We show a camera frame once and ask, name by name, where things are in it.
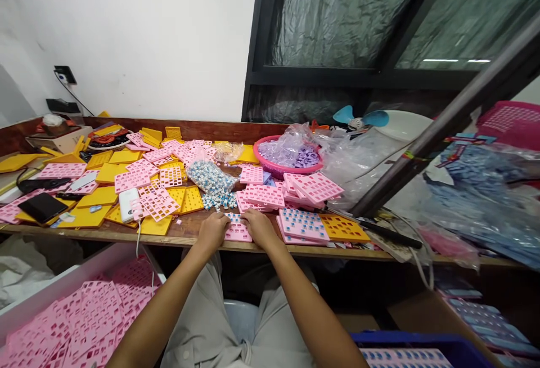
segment window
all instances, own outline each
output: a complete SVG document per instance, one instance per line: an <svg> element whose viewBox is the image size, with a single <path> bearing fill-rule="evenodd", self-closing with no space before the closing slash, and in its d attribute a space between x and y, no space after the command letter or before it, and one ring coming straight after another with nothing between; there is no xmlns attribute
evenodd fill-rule
<svg viewBox="0 0 540 368"><path fill-rule="evenodd" d="M435 116L540 0L255 0L242 120L331 122L336 110Z"/></svg>
<svg viewBox="0 0 540 368"><path fill-rule="evenodd" d="M540 0L436 0L398 63L478 71L540 10Z"/></svg>
<svg viewBox="0 0 540 368"><path fill-rule="evenodd" d="M283 0L268 64L368 68L405 0Z"/></svg>

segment beige pants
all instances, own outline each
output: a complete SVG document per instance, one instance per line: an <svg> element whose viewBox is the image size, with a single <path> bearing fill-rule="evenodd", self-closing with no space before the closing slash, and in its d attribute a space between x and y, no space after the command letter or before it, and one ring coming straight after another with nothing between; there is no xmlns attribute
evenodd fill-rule
<svg viewBox="0 0 540 368"><path fill-rule="evenodd" d="M277 276L264 287L253 344L239 344L223 304L221 271L216 253L191 289L161 368L226 367L237 360L253 368L312 367L313 358Z"/></svg>

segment person's hand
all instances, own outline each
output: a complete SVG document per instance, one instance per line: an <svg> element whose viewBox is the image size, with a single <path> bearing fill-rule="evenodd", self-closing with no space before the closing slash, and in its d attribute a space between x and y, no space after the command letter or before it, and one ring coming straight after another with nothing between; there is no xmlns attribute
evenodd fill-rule
<svg viewBox="0 0 540 368"><path fill-rule="evenodd" d="M230 221L231 220L222 212L212 213L201 224L199 238L193 247L202 251L203 254L210 259L223 243L227 224Z"/></svg>
<svg viewBox="0 0 540 368"><path fill-rule="evenodd" d="M276 235L272 222L264 213L250 208L240 217L244 219L244 224L253 241L267 253L276 247L285 246Z"/></svg>

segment black handle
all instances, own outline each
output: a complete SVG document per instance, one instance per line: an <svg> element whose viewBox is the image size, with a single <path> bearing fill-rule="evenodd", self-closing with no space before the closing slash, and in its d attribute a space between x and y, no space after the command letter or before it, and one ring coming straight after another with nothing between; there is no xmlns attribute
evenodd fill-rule
<svg viewBox="0 0 540 368"><path fill-rule="evenodd" d="M404 236L393 230L387 229L386 227L379 226L374 223L369 223L365 221L359 221L358 223L360 223L361 226L371 229L374 232L379 233L382 237L391 241L395 241L398 244L403 244L407 247L412 247L417 250L420 250L423 246L421 241Z"/></svg>

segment blue packaged item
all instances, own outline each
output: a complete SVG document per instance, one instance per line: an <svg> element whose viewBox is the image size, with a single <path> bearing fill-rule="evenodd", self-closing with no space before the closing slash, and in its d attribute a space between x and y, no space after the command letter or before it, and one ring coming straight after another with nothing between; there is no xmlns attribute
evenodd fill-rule
<svg viewBox="0 0 540 368"><path fill-rule="evenodd" d="M480 336L480 338L491 349L499 349L527 357L540 357L540 350L531 344L512 342L492 336Z"/></svg>

